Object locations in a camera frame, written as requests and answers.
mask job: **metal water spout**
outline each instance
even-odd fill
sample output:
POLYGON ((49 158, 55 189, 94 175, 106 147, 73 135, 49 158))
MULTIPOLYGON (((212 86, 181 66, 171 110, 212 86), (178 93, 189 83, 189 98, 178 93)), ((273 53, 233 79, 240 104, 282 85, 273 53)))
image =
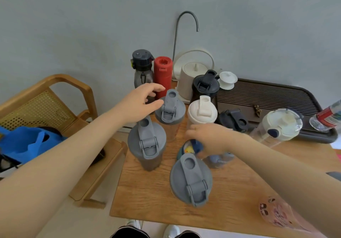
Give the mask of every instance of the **metal water spout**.
POLYGON ((199 32, 199 24, 198 24, 198 19, 196 18, 195 14, 191 11, 184 11, 180 14, 180 16, 178 17, 178 20, 176 22, 176 30, 175 30, 175 40, 174 40, 174 48, 173 48, 173 61, 174 61, 174 56, 175 56, 175 47, 176 47, 176 39, 178 36, 178 27, 179 27, 179 21, 181 16, 183 16, 185 13, 189 13, 190 15, 192 15, 194 17, 195 20, 195 24, 196 24, 196 32, 199 32))

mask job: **white tile floor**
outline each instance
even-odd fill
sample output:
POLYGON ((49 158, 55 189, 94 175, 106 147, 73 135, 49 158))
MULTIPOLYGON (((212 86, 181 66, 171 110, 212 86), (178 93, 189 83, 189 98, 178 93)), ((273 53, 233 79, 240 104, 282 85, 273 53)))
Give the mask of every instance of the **white tile floor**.
MULTIPOLYGON (((128 133, 117 132, 114 137, 118 141, 126 142, 128 133)), ((127 222, 126 219, 109 216, 109 210, 122 171, 124 159, 124 155, 118 159, 93 195, 94 199, 107 202, 105 209, 78 208, 73 205, 73 200, 68 197, 53 218, 38 234, 37 238, 109 238, 118 227, 125 225, 127 222)), ((146 231, 151 238, 161 238, 166 226, 166 224, 161 223, 142 223, 142 229, 146 231)), ((260 237, 185 226, 181 226, 180 229, 181 231, 193 230, 201 235, 202 238, 260 237)))

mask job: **chair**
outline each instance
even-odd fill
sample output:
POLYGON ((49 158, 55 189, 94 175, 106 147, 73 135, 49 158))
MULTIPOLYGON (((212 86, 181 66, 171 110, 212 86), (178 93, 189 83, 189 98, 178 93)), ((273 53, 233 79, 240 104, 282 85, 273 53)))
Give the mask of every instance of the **chair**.
MULTIPOLYGON (((32 87, 23 90, 0 105, 0 125, 8 130, 19 126, 49 126, 58 129, 64 136, 70 137, 88 125, 88 118, 98 117, 95 100, 90 86, 66 74, 48 76, 32 87), (66 82, 78 88, 84 96, 88 109, 75 115, 49 88, 58 82, 66 82)), ((81 177, 69 196, 76 206, 104 208, 105 203, 91 199, 109 168, 121 154, 126 154, 127 145, 110 138, 104 146, 106 153, 98 163, 92 165, 81 177)))

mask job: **shoe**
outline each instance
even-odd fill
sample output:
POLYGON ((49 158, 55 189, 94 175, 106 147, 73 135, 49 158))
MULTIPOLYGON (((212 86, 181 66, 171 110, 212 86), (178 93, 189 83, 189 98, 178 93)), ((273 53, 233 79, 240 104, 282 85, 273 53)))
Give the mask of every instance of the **shoe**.
POLYGON ((127 225, 133 226, 133 227, 141 230, 141 226, 140 226, 140 221, 139 220, 129 219, 127 225))
POLYGON ((180 235, 180 228, 177 225, 167 226, 163 238, 175 238, 180 235))

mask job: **person's left hand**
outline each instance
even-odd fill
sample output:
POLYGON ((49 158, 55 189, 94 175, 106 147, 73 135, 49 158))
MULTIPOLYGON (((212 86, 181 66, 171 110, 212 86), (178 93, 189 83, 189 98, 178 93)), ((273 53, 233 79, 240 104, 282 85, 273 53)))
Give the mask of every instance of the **person's left hand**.
POLYGON ((124 124, 136 123, 147 115, 157 110, 163 105, 163 100, 156 100, 150 104, 145 104, 147 96, 155 97, 156 92, 163 91, 165 88, 157 83, 145 83, 132 90, 126 97, 118 103, 114 110, 119 111, 118 117, 122 117, 124 124))

